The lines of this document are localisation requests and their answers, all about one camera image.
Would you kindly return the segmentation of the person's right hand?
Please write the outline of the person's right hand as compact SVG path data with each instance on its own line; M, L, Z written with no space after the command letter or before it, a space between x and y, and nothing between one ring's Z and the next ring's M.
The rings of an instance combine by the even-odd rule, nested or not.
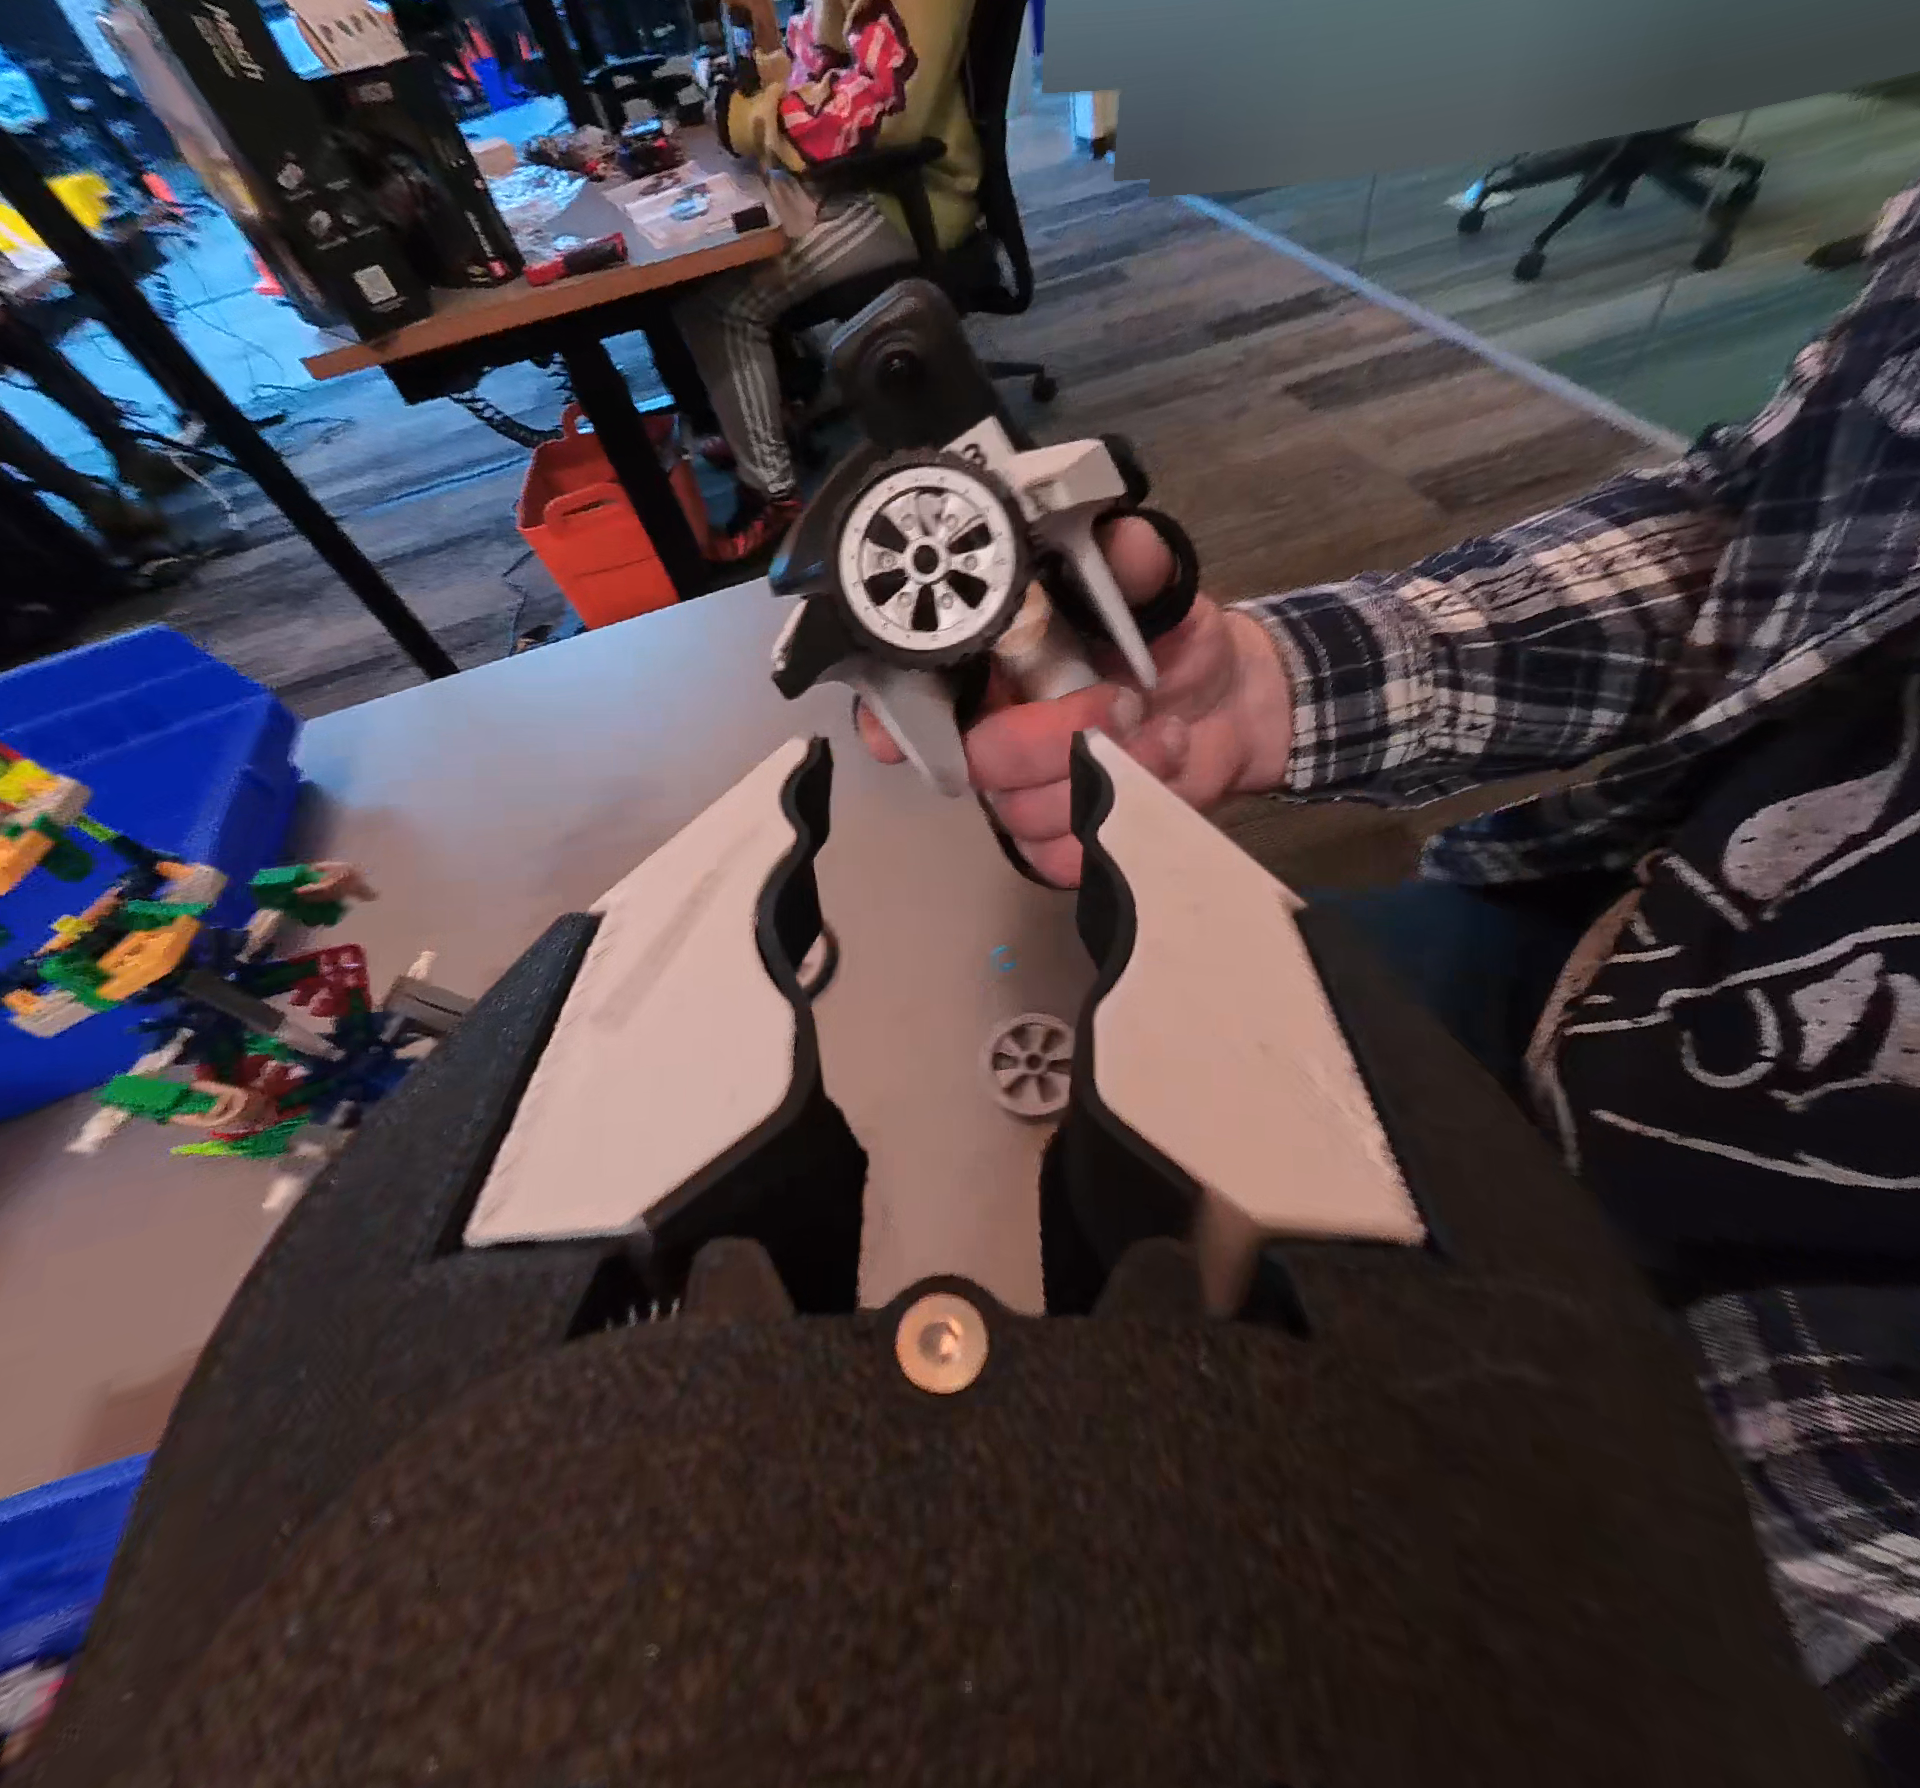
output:
M1019 864L1044 885L1072 891L1083 851L1072 831L1072 748L1102 732L1197 811L1276 791L1292 745L1292 686L1267 630L1198 593L1183 625L1152 644L1155 684L1116 656L1097 684L1027 699L994 672L963 735L972 794Z

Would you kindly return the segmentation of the black office chair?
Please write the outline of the black office chair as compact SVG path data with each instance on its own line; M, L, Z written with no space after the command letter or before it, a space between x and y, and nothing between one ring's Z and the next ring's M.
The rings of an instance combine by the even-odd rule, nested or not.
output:
M1641 183L1690 210L1697 222L1690 268L1713 272L1733 253L1743 218L1760 197L1766 163L1741 147L1697 138L1694 122L1533 151L1499 160L1456 197L1455 230L1477 237L1493 205L1520 191L1573 183L1572 197L1551 216L1512 265L1515 281L1533 284L1546 265L1549 246L1596 205L1624 207Z
M845 264L772 322L779 358L919 276L962 317L1027 314L1033 272L1008 163L1027 0L807 0L781 89L799 181L825 216L871 210L912 253Z

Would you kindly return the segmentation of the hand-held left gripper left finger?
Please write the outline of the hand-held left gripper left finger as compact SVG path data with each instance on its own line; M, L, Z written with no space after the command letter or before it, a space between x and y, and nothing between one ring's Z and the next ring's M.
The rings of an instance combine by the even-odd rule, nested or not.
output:
M595 903L468 1250L609 1250L666 1305L747 1240L799 1315L855 1312L867 1155L798 985L830 788L827 742L792 737Z

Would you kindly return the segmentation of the orange plastic bin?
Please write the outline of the orange plastic bin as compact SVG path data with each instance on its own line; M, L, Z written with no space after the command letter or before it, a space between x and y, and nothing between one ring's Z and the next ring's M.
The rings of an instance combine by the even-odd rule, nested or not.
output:
M563 409L555 437L529 458L514 528L590 630L681 599L577 402Z

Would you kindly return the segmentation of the blue plastic parts bin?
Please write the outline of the blue plastic parts bin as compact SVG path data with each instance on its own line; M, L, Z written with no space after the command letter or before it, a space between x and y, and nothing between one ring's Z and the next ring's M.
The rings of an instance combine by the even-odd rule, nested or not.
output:
M150 1454L2 1502L2 1741L24 1739L84 1645Z

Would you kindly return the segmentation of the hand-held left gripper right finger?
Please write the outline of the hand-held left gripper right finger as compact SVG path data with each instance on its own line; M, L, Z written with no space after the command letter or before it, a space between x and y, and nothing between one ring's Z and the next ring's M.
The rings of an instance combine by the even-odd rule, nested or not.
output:
M1092 1312L1148 1240L1188 1253L1211 1317L1293 1317L1292 1245L1424 1249L1304 903L1108 735L1069 763L1092 987L1041 1161L1047 1310Z

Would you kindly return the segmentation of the colourful construction toy model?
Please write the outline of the colourful construction toy model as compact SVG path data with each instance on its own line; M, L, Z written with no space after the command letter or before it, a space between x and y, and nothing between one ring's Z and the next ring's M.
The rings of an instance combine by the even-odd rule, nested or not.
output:
M287 1208L474 1008L434 980L431 952L374 996L361 945L287 949L290 932L338 930L374 896L356 868L261 868L247 882L250 918L222 928L222 869L103 825L84 783L14 745L2 769L3 895L36 874L84 880L99 852L121 864L90 905L3 967L3 1024L52 1041L130 1013L152 1041L93 1091L67 1154L99 1154L130 1124L176 1130L179 1157L284 1161L264 1208Z

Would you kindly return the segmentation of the heap of toy parts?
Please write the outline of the heap of toy parts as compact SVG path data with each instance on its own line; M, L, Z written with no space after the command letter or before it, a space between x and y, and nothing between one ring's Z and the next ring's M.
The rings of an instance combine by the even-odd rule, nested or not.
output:
M698 130L563 130L476 138L472 159L521 257L521 282L680 291L781 257L786 233L765 191L711 155Z

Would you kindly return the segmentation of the black vertical pole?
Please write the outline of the black vertical pole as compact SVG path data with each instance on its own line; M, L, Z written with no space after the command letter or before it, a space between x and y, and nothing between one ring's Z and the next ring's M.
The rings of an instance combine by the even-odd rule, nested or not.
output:
M120 255L71 214L10 132L2 134L2 191L12 210L57 255L67 281L99 310L109 334L182 409L203 421L210 437L273 502L396 646L428 680L455 676L459 669L436 636L398 595L367 552L361 552L349 532L313 499L243 409L232 403L203 365L179 343L179 335L139 292Z

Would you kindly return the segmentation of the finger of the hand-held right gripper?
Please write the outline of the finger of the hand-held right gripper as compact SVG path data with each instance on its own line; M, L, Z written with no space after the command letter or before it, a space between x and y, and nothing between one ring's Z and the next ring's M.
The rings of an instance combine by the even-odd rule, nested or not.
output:
M1074 440L1018 456L1018 499L1025 513L1030 554L1055 559L1092 605L1092 627L1114 649L1143 690L1157 689L1157 669L1132 605L1108 563L1095 521L1125 505L1116 458L1099 440ZM1018 608L1018 690L1082 693L1099 682L1089 644L1058 613L1041 579Z
M848 686L932 791L948 799L971 791L963 734L979 709L979 663L909 667L857 656Z

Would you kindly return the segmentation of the wooden top desk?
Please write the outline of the wooden top desk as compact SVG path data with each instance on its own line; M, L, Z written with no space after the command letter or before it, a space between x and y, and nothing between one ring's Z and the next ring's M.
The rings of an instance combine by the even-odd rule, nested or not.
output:
M519 7L566 112L590 114L594 102L584 86L580 46L572 35L584 24L580 0L519 0ZM697 599L715 588L715 573L678 505L607 343L631 334L661 338L672 296L719 274L779 257L784 239L776 224L762 224L660 247L627 222L617 230L628 239L624 261L547 284L519 278L489 291L438 291L427 320L374 343L329 344L301 362L315 381L374 368L403 402L420 403L447 400L492 368L558 358L660 554L674 595Z

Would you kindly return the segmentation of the tall black box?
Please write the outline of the tall black box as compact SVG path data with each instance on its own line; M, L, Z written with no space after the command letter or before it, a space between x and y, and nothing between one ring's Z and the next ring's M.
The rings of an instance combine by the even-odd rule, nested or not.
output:
M133 7L157 55L150 105L301 315L361 341L425 320L427 282L257 0Z

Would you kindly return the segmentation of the person's right forearm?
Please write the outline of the person's right forearm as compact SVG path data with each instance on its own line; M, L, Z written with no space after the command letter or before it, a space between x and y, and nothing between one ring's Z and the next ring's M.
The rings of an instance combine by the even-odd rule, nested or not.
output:
M1278 794L1413 810L1596 763L1427 840L1424 874L1628 869L1711 757L1915 623L1917 212L1748 421L1434 552L1253 599L1292 693Z

